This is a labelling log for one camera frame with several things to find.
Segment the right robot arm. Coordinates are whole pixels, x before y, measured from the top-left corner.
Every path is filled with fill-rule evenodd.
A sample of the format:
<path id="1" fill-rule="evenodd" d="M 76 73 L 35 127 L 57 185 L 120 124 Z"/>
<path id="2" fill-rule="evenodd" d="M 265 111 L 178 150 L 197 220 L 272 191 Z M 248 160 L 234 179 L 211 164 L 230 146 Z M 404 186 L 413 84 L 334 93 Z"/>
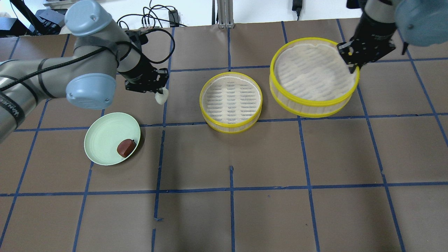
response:
<path id="1" fill-rule="evenodd" d="M 402 54 L 409 45 L 447 42 L 446 0 L 348 0 L 346 7 L 362 10 L 352 38 L 337 45 L 350 73 L 395 50 L 392 36 L 396 30 L 404 40 Z"/>

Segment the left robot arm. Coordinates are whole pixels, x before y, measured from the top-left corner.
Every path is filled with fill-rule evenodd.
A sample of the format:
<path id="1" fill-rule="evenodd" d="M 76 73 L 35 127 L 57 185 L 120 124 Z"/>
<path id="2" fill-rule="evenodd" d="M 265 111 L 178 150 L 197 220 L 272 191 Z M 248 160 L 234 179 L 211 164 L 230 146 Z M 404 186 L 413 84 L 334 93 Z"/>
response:
<path id="1" fill-rule="evenodd" d="M 1 62 L 1 141 L 45 99 L 104 110 L 113 102 L 116 74 L 128 91 L 152 92 L 160 105 L 168 99 L 168 69 L 155 68 L 158 62 L 141 51 L 150 30 L 123 30 L 94 0 L 72 5 L 65 24 L 76 37 L 73 56 Z"/>

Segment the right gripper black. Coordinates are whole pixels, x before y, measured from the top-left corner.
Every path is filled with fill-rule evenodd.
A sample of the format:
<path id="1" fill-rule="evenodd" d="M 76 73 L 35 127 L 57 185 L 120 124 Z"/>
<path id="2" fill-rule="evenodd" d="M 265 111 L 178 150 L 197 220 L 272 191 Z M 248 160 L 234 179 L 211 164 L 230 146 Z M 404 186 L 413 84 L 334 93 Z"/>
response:
<path id="1" fill-rule="evenodd" d="M 353 36 L 348 42 L 337 44 L 337 50 L 343 61 L 348 65 L 350 74 L 356 68 L 373 63 L 396 49 L 391 39 L 376 40 L 368 37 Z"/>

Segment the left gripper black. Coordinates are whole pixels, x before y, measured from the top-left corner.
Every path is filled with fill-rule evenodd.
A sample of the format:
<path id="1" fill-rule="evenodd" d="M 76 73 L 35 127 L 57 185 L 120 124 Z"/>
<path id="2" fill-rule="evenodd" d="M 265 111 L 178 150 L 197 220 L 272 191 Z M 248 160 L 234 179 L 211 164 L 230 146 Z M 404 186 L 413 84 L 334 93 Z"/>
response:
<path id="1" fill-rule="evenodd" d="M 164 94 L 163 88 L 169 78 L 167 68 L 143 70 L 142 72 L 127 71 L 124 73 L 125 89 L 128 91 L 146 93 Z"/>

